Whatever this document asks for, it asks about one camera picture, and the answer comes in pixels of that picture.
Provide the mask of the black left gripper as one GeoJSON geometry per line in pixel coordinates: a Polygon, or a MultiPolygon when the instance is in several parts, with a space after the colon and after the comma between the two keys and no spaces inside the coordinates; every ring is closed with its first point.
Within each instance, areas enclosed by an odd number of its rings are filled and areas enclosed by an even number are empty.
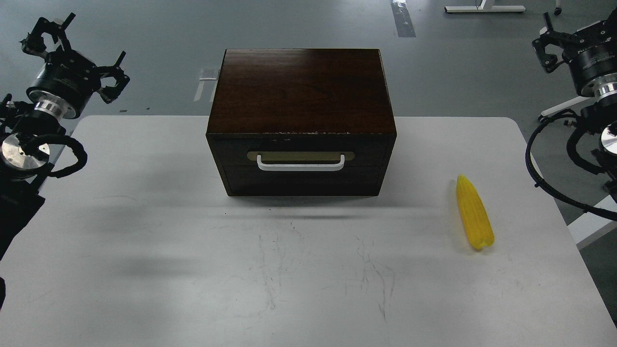
{"type": "Polygon", "coordinates": [[[36,102],[47,95],[63,99],[70,106],[63,116],[65,119],[80,117],[95,92],[99,93],[104,103],[111,104],[130,82],[130,77],[121,68],[126,51],[121,52],[114,65],[96,67],[90,59],[72,50],[66,29],[75,17],[75,13],[69,13],[62,23],[40,17],[32,31],[20,41],[23,53],[45,59],[44,66],[27,88],[29,100],[36,102]],[[54,52],[48,51],[43,37],[45,34],[53,40],[54,52]],[[113,78],[115,85],[102,86],[101,79],[105,78],[113,78]]]}

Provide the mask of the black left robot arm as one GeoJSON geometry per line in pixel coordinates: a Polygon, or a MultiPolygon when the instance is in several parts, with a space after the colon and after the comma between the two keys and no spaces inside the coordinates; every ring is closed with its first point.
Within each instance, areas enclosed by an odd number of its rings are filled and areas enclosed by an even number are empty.
{"type": "Polygon", "coordinates": [[[121,68],[125,52],[113,65],[98,66],[72,48],[66,30],[74,18],[38,19],[20,42],[24,53],[44,61],[26,91],[28,101],[13,101],[11,94],[1,101],[1,254],[45,203],[44,181],[72,175],[87,163],[83,145],[60,121],[79,118],[94,93],[112,103],[130,82],[121,68]]]}

